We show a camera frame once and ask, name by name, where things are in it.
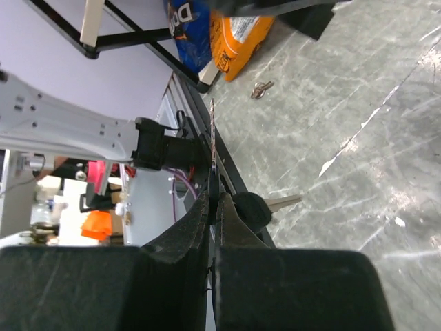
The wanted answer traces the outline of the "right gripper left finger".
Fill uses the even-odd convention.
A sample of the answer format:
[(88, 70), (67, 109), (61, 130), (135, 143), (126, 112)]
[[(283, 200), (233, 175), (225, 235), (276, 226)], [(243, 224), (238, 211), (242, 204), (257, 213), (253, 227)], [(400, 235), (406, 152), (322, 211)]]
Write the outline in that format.
[(1, 250), (2, 330), (204, 330), (209, 198), (141, 246)]

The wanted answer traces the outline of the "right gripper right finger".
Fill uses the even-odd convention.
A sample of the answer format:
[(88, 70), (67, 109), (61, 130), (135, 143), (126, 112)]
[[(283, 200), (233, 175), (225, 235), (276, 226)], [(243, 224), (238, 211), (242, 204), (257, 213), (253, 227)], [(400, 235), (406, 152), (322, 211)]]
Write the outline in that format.
[(393, 330), (378, 273), (350, 250), (266, 246), (229, 194), (216, 220), (213, 305), (218, 330)]

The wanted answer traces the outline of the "black key bunch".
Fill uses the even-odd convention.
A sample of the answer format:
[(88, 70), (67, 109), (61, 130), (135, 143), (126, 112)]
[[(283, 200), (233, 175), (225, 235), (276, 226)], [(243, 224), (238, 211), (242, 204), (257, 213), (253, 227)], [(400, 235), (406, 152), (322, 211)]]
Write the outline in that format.
[[(216, 216), (218, 202), (221, 196), (221, 177), (216, 163), (216, 124), (214, 99), (210, 100), (210, 144), (211, 144), (211, 167), (209, 170), (209, 214), (212, 219)], [(232, 196), (233, 206), (240, 219), (248, 228), (258, 234), (272, 220), (272, 214), (280, 209), (296, 205), (302, 201), (298, 194), (280, 197), (277, 199), (263, 199), (252, 192), (240, 192)]]

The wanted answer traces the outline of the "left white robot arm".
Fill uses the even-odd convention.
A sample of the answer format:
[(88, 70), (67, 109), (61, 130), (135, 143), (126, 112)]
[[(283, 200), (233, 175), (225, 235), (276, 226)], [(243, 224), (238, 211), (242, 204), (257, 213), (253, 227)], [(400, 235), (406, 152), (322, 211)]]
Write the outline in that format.
[(1, 147), (5, 149), (149, 170), (206, 166), (199, 138), (172, 137), (168, 130), (144, 117), (117, 119), (79, 107), (1, 71)]

